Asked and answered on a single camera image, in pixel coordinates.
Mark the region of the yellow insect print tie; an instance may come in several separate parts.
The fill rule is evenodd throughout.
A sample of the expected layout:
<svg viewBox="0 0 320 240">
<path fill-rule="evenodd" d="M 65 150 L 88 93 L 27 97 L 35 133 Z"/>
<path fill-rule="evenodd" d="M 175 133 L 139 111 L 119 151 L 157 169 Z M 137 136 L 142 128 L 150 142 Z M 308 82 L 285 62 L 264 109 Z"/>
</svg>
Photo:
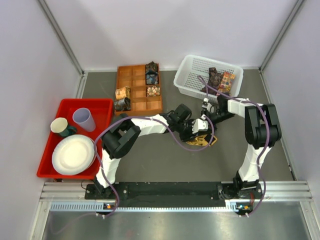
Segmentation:
<svg viewBox="0 0 320 240">
<path fill-rule="evenodd" d="M 196 136 L 191 141 L 186 141 L 185 143 L 191 146 L 199 146 L 199 147 L 205 147 L 205 146 L 212 146 L 217 142 L 218 138 L 215 135 L 209 134 L 203 134 Z"/>
</svg>

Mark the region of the orange tan tie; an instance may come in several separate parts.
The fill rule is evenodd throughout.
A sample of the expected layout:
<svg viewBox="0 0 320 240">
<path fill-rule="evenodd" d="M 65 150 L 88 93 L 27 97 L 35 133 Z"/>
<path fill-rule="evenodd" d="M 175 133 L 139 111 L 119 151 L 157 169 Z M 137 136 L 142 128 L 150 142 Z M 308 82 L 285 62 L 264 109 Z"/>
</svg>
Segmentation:
<svg viewBox="0 0 320 240">
<path fill-rule="evenodd" d="M 121 100 L 124 98 L 130 98 L 131 88 L 129 86 L 124 86 L 115 90 L 115 98 Z"/>
</svg>

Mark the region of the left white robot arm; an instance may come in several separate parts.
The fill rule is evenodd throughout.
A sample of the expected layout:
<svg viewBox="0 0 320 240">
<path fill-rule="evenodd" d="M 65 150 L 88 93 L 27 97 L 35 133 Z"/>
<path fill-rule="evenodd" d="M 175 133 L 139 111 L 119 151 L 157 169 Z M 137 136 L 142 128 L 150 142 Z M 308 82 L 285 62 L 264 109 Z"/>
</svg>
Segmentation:
<svg viewBox="0 0 320 240">
<path fill-rule="evenodd" d="M 214 138 L 212 121 L 204 114 L 196 119 L 191 119 L 191 116 L 192 111 L 184 104 L 167 113 L 149 117 L 120 114 L 97 137 L 98 141 L 101 140 L 100 168 L 93 181 L 97 194 L 105 199 L 113 194 L 120 160 L 129 153 L 139 137 L 177 132 L 182 142 L 189 142 L 207 134 L 209 142 L 204 146 L 208 147 Z"/>
</svg>

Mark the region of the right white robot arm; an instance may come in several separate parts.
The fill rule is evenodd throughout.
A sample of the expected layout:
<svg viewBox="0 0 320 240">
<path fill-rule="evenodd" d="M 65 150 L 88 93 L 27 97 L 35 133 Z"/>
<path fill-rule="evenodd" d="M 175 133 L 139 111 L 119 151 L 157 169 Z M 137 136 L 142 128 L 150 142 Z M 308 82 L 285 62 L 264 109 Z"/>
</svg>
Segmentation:
<svg viewBox="0 0 320 240">
<path fill-rule="evenodd" d="M 248 143 L 243 163 L 232 184 L 220 183 L 218 194 L 222 199 L 248 198 L 261 191 L 259 180 L 264 160 L 271 148 L 282 137 L 276 106 L 272 103 L 258 104 L 247 98 L 230 98 L 219 95 L 218 108 L 206 97 L 202 102 L 202 114 L 213 124 L 228 120 L 235 115 L 244 118 L 244 135 Z"/>
</svg>

